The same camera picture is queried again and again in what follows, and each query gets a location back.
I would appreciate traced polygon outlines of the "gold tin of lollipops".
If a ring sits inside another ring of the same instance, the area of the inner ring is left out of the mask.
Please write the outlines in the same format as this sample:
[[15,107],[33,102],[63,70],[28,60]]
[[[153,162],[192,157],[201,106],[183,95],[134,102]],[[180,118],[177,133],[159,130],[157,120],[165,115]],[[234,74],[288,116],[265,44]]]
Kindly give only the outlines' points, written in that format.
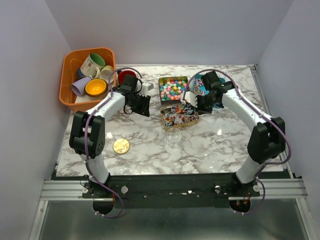
[[171,107],[160,111],[161,123],[165,132],[172,128],[191,127],[199,122],[200,117],[197,111],[193,115],[176,114],[171,112]]

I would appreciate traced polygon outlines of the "dark tin of star candies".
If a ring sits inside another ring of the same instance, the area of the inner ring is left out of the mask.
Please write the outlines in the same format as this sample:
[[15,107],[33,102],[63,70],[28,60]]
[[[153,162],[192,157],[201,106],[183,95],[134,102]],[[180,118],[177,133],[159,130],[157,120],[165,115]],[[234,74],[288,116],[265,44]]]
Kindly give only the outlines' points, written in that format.
[[161,105],[179,103],[181,94],[186,90],[187,83],[187,76],[160,77],[158,86]]

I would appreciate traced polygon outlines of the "silver metal scoop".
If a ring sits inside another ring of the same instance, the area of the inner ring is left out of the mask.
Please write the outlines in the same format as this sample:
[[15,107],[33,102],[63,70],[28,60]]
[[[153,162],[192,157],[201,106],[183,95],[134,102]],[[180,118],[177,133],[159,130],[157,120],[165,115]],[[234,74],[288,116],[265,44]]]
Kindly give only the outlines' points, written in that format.
[[175,104],[171,107],[171,112],[173,114],[191,116],[195,114],[196,108],[191,104]]

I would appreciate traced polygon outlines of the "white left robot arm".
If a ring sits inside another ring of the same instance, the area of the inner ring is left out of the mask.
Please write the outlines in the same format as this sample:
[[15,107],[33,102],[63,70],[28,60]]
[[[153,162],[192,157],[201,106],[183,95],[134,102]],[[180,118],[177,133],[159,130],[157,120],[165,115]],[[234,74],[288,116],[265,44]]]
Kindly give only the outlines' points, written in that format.
[[85,161],[89,179],[96,182],[93,191],[101,198],[111,191],[110,173],[105,167],[102,151],[106,140],[106,122],[119,110],[129,107],[133,113],[149,117],[152,83],[126,75],[124,82],[113,87],[107,96],[86,112],[77,111],[71,126],[69,146]]

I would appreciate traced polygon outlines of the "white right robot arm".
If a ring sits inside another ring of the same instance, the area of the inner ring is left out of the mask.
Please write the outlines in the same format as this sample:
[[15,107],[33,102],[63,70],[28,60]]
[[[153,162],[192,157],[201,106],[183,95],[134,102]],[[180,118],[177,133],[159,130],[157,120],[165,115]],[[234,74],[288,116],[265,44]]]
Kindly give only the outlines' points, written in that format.
[[208,92],[198,95],[197,110],[209,114],[215,105],[227,107],[240,118],[251,132],[247,144],[247,158],[243,165],[233,174],[230,191],[241,196],[255,181],[266,165],[271,164],[286,148],[285,121],[281,117],[265,114],[250,102],[231,79],[222,82],[218,70],[205,70],[201,77]]

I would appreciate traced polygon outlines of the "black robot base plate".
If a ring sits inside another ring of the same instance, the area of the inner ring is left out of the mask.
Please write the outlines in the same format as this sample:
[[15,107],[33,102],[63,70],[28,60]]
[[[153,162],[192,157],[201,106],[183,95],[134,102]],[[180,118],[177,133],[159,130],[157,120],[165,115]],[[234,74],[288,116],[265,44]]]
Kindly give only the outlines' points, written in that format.
[[267,185],[257,180],[232,191],[233,173],[112,176],[107,190],[98,183],[46,182],[41,196],[56,201],[92,201],[93,209],[107,214],[113,209],[228,208],[247,212],[250,200],[265,198]]

